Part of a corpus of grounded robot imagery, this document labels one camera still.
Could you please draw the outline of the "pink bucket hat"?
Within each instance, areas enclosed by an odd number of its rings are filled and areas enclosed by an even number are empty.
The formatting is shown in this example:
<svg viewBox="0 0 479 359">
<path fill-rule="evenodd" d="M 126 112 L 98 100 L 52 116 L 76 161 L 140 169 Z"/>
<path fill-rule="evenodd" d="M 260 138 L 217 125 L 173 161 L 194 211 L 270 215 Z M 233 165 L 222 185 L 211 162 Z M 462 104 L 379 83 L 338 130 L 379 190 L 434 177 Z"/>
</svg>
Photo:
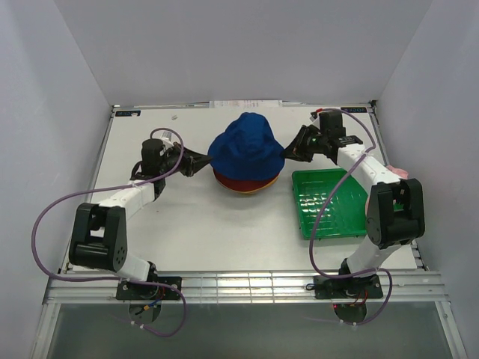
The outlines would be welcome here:
<svg viewBox="0 0 479 359">
<path fill-rule="evenodd" d="M 393 174 L 398 175 L 400 178 L 402 178 L 404 180 L 407 180 L 409 178 L 409 173 L 402 168 L 396 168 L 392 165 L 387 165 L 386 168 L 390 172 L 392 172 Z M 369 202 L 370 202 L 370 196 L 367 197 L 367 200 L 365 202 L 365 207 L 364 207 L 365 213 L 367 213 L 367 210 L 369 208 Z"/>
</svg>

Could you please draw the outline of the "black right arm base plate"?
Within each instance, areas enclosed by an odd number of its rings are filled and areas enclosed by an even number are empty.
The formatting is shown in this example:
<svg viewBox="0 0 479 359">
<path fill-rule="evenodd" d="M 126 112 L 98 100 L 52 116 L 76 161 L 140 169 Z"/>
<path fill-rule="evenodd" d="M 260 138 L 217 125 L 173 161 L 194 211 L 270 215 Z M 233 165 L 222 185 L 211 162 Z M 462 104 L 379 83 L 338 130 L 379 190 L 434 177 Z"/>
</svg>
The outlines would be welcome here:
<svg viewBox="0 0 479 359">
<path fill-rule="evenodd" d="M 368 298 L 379 299 L 383 291 L 379 277 L 352 277 L 347 279 L 327 279 L 323 276 L 313 277 L 313 282 L 306 285 L 308 291 L 314 292 L 316 299 L 348 299 Z"/>
</svg>

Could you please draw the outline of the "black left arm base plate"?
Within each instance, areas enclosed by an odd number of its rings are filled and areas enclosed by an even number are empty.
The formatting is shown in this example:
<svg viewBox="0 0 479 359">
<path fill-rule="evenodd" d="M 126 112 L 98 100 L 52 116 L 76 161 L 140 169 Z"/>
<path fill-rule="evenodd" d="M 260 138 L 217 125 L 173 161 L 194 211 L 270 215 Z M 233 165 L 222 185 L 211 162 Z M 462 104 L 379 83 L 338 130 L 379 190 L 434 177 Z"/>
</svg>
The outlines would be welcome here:
<svg viewBox="0 0 479 359">
<path fill-rule="evenodd" d="M 182 277 L 154 277 L 153 282 L 182 289 Z M 130 283 L 123 280 L 118 284 L 115 298 L 120 301 L 179 300 L 180 296 L 172 289 L 163 286 Z"/>
</svg>

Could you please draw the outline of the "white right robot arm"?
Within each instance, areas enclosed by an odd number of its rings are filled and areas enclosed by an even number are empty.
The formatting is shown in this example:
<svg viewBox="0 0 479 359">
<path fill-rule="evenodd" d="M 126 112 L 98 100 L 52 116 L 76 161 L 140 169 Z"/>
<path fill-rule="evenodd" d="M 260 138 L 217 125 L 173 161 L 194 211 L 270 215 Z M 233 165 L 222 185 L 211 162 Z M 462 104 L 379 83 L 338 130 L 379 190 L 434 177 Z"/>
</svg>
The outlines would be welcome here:
<svg viewBox="0 0 479 359">
<path fill-rule="evenodd" d="M 351 298 L 369 295 L 381 298 L 377 272 L 398 249 L 424 235 L 423 188 L 417 179 L 404 179 L 370 155 L 355 135 L 343 125 L 347 112 L 319 108 L 311 112 L 313 123 L 302 126 L 282 151 L 284 159 L 311 162 L 321 154 L 346 171 L 367 193 L 366 236 L 356 251 L 344 259 L 337 274 L 319 271 L 314 278 L 317 298 Z"/>
</svg>

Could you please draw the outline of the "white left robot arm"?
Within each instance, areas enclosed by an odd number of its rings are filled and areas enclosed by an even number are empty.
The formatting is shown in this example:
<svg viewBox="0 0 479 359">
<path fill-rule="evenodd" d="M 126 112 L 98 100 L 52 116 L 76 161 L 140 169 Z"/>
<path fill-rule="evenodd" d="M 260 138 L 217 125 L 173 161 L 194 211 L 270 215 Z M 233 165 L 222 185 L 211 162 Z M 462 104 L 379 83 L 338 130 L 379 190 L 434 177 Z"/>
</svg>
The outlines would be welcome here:
<svg viewBox="0 0 479 359">
<path fill-rule="evenodd" d="M 129 252 L 127 222 L 159 198 L 167 174 L 192 177 L 212 159 L 177 142 L 160 138 L 143 141 L 141 160 L 133 166 L 130 184 L 99 203 L 83 203 L 77 208 L 69 262 L 133 280 L 132 288 L 141 298 L 152 298 L 159 281 L 150 275 L 152 263 Z"/>
</svg>

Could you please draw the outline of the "blue bucket hat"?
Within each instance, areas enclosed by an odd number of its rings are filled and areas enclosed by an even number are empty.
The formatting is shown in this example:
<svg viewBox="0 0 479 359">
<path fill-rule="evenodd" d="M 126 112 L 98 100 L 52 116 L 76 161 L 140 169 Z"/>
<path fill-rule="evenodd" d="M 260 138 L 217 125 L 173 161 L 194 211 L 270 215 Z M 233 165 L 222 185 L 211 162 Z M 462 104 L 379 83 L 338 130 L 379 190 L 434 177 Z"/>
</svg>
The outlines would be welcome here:
<svg viewBox="0 0 479 359">
<path fill-rule="evenodd" d="M 283 150 L 263 115 L 244 112 L 213 140 L 207 155 L 213 169 L 230 180 L 264 181 L 283 170 Z"/>
</svg>

